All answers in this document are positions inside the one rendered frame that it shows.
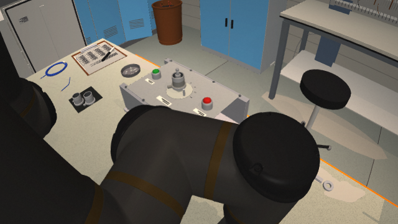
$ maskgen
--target stool pole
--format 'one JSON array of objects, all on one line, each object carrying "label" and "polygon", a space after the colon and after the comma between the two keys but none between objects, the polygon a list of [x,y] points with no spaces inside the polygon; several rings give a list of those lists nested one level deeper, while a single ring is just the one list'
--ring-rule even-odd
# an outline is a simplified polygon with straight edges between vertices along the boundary
[{"label": "stool pole", "polygon": [[306,127],[306,129],[307,129],[308,131],[311,130],[312,124],[313,124],[313,122],[315,121],[315,118],[317,118],[319,109],[320,109],[320,107],[319,107],[318,105],[315,105],[315,107],[314,107],[314,109],[313,109],[313,111],[312,111],[310,120],[308,121],[308,124],[307,124],[307,127]]}]

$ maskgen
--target black pen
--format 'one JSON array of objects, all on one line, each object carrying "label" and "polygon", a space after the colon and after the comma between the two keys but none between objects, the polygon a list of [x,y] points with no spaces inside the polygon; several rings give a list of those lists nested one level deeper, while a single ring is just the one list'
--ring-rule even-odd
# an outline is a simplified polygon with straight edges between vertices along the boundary
[{"label": "black pen", "polygon": [[105,61],[105,59],[111,54],[111,52],[114,50],[114,47],[112,47],[112,49],[108,52],[108,53],[106,53],[106,55],[105,55],[105,57],[104,58],[102,58],[102,62],[103,61]]}]

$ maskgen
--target black stool seat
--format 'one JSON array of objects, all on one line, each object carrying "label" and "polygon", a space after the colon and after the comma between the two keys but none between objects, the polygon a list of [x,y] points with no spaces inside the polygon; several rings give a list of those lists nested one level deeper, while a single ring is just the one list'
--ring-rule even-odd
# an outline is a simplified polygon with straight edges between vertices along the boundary
[{"label": "black stool seat", "polygon": [[333,73],[318,69],[303,74],[300,89],[312,103],[329,110],[344,108],[351,97],[346,82]]}]

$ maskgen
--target siding wall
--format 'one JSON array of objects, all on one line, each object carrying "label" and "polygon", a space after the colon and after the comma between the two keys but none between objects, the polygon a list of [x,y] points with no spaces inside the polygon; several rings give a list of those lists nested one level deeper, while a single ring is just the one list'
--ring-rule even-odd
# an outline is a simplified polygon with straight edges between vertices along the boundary
[{"label": "siding wall", "polygon": [[[182,24],[200,30],[200,0],[182,0],[182,2]],[[304,2],[304,0],[288,0],[286,9],[300,4],[301,2]],[[297,54],[302,34],[302,29],[290,26],[289,38],[287,40],[284,57],[285,63],[289,63],[293,59],[294,53]],[[316,54],[319,41],[319,35],[309,35],[305,50]],[[395,68],[392,65],[372,58],[345,45],[340,47],[336,63],[380,85],[398,92],[398,68]]]}]

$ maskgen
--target floor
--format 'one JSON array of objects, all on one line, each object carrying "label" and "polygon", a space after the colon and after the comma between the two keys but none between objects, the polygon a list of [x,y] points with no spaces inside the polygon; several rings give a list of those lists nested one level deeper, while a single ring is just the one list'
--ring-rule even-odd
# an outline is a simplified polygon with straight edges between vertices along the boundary
[{"label": "floor", "polygon": [[[154,34],[125,49],[159,66],[171,58],[222,83],[250,99],[248,115],[275,111],[308,121],[313,104],[302,95],[297,82],[281,76],[277,95],[268,99],[274,66],[259,75],[200,47],[200,30],[183,26],[179,44],[161,45]],[[344,182],[357,190],[345,186],[340,196],[328,195],[331,192],[314,181],[281,224],[398,223],[398,136],[347,108],[321,109],[310,132],[318,144],[332,145],[330,151],[320,149],[318,175],[336,180],[335,188]],[[193,196],[182,223],[225,223],[222,204]]]}]

